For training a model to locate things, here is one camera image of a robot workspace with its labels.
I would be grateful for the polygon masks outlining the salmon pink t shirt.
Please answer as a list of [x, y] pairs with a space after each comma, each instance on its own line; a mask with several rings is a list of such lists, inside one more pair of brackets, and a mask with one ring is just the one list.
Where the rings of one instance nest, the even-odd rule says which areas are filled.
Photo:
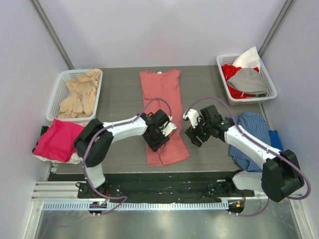
[[181, 71], [171, 69], [166, 72], [156, 73], [151, 71], [139, 72], [143, 104], [153, 101], [145, 113], [155, 113], [159, 109], [168, 116], [177, 129], [170, 134], [170, 140], [156, 152], [147, 146], [147, 164], [149, 166], [170, 165], [185, 160], [190, 156], [180, 134], [182, 130], [182, 103], [180, 96], [179, 77]]

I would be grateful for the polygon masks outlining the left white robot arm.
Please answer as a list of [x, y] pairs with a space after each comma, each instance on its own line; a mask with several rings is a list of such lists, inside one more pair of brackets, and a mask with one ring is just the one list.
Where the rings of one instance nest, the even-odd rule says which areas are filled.
[[112, 143], [142, 136], [151, 150], [156, 152], [170, 140], [169, 135], [176, 129], [172, 117], [163, 110], [154, 114], [141, 113], [116, 122], [91, 120], [73, 142], [76, 153], [82, 158], [85, 177], [91, 183], [89, 193], [96, 199], [102, 198], [106, 193], [102, 162]]

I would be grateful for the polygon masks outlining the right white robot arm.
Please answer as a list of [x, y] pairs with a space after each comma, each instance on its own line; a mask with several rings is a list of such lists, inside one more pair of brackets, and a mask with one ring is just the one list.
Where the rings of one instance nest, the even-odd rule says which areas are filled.
[[280, 151], [265, 144], [234, 119], [223, 118], [214, 105], [200, 111], [188, 109], [182, 118], [191, 124], [185, 133], [192, 144], [200, 147], [210, 137], [218, 138], [239, 149], [261, 168], [260, 172], [236, 173], [225, 184], [229, 196], [252, 190], [263, 192], [270, 200], [280, 202], [304, 186], [297, 157], [292, 151]]

